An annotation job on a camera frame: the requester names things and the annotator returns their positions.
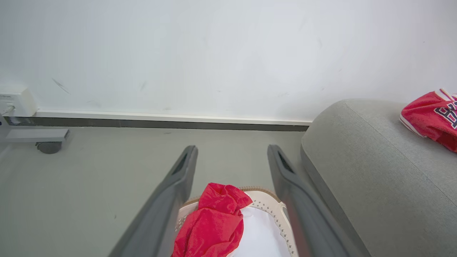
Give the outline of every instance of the white wall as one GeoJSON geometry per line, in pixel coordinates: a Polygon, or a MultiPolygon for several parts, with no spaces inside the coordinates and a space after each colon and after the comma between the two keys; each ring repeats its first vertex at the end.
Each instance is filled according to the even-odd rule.
{"type": "Polygon", "coordinates": [[[456,93],[456,13],[455,0],[0,0],[0,80],[41,109],[312,120],[343,98],[456,93]]]}

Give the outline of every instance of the caster wheel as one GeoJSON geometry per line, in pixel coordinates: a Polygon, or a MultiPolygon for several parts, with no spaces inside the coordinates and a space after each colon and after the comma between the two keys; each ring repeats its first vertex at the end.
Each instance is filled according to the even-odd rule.
{"type": "Polygon", "coordinates": [[[62,142],[38,142],[37,149],[45,154],[55,154],[62,148],[62,142]]]}

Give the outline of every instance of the floor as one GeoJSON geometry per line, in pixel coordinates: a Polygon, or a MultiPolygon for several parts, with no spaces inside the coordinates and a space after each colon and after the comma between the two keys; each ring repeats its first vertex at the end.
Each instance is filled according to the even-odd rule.
{"type": "Polygon", "coordinates": [[[187,145],[199,149],[191,197],[210,182],[273,190],[267,146],[302,170],[303,134],[72,128],[54,155],[14,145],[0,163],[0,256],[107,256],[187,145]]]}

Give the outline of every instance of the red clothing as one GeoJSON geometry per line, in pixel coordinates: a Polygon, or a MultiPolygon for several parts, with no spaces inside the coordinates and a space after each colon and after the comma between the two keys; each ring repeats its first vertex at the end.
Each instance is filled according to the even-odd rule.
{"type": "Polygon", "coordinates": [[[234,186],[208,184],[198,210],[186,217],[176,237],[172,257],[227,256],[243,235],[240,209],[251,203],[251,198],[234,186]]]}
{"type": "Polygon", "coordinates": [[[427,93],[407,105],[400,121],[421,137],[457,152],[457,97],[444,89],[427,93]]]}

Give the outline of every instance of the power outlet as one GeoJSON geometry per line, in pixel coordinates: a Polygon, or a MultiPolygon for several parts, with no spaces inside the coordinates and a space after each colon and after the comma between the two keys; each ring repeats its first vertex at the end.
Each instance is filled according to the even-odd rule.
{"type": "Polygon", "coordinates": [[[31,117],[38,110],[29,89],[23,86],[0,88],[0,112],[7,110],[10,106],[14,106],[14,109],[3,116],[31,117]]]}

